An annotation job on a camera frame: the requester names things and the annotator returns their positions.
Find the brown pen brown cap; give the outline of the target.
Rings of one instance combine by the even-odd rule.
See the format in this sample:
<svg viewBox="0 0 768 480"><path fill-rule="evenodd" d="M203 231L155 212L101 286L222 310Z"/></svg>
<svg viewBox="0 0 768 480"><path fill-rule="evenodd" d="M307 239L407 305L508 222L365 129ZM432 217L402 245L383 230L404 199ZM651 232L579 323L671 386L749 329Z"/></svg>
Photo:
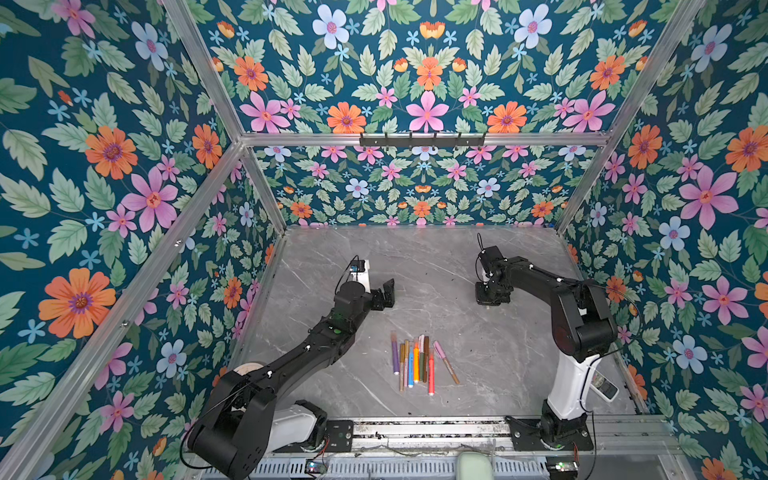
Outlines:
<svg viewBox="0 0 768 480"><path fill-rule="evenodd" d="M429 342L429 337L428 337L428 336L425 336L425 353L426 353L426 355L427 355L429 352L430 352L430 342ZM426 360L425 360L425 366L426 366L426 373L427 373L427 357L426 357Z"/></svg>

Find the brown pen body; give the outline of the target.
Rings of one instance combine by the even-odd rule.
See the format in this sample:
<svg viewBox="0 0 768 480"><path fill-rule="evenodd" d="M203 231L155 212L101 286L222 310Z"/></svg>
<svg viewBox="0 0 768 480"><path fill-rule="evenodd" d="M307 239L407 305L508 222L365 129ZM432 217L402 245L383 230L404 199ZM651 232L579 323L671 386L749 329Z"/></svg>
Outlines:
<svg viewBox="0 0 768 480"><path fill-rule="evenodd" d="M459 378L458 378L458 375L456 374L456 372L455 372L455 370L454 370L453 366L451 365L451 363L450 363L450 361L449 361L449 359L448 359L447 357L444 357L444 358L443 358L443 363L444 363L444 365L445 365L445 367L446 367L446 369L447 369L447 371L448 371L448 373L449 373L449 375L450 375L450 377L451 377L452 381L453 381L453 382L454 382L456 385L460 385L460 380L459 380Z"/></svg>

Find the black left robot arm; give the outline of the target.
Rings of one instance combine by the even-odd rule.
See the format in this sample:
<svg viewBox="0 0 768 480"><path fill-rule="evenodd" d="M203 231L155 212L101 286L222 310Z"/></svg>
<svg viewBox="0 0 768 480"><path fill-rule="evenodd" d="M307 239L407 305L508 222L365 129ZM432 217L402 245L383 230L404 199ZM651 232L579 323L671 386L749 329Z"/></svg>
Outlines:
<svg viewBox="0 0 768 480"><path fill-rule="evenodd" d="M221 377L185 437L188 451L229 479L245 479L265 454L308 440L321 441L327 422L324 410L304 401L279 412L278 404L316 372L342 358L370 312L394 304L393 279L373 290L356 280L342 284L333 308L303 342L271 363L247 373L232 370Z"/></svg>

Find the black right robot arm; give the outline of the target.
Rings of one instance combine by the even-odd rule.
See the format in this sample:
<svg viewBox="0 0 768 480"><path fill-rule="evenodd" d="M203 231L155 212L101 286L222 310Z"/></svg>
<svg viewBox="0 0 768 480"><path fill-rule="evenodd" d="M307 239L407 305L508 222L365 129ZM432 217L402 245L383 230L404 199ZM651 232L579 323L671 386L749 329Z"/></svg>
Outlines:
<svg viewBox="0 0 768 480"><path fill-rule="evenodd" d="M611 354L618 328L604 290L542 269L520 256L506 257L496 246L482 247L475 283L476 302L501 306L522 290L550 307L551 336L559 350L555 380L542 405L537 436L557 449L589 435L586 400L597 367Z"/></svg>

